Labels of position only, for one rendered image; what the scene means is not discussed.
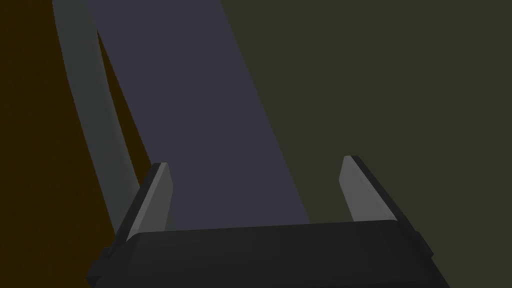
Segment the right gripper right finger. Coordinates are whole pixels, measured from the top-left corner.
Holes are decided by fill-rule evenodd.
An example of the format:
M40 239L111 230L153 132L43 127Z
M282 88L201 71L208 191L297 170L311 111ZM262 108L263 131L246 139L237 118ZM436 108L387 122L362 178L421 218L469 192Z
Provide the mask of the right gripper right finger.
M405 214L357 155L343 158L339 185L355 222L393 220L415 233Z

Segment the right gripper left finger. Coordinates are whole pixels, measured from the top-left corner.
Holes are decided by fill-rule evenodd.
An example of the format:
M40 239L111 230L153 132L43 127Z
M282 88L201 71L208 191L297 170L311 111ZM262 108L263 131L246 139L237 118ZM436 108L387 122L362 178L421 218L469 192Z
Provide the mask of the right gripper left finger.
M114 239L124 243L137 233L174 230L170 206L174 185L169 165L154 163L137 191Z

